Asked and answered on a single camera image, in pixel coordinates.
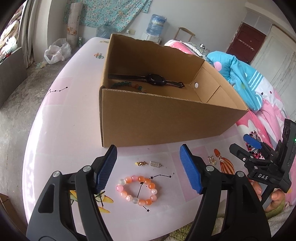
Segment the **person's right hand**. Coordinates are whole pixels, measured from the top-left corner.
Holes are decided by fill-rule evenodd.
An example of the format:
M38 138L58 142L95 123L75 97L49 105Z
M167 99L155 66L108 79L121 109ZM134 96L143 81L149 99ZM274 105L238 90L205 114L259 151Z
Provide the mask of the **person's right hand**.
M261 201L262 187L258 182L255 181L251 181L251 185L253 186L259 200ZM267 206L265 212L270 212L278 208L283 201L285 201L285 193L280 189L274 190L274 192L271 193L271 203L269 206Z

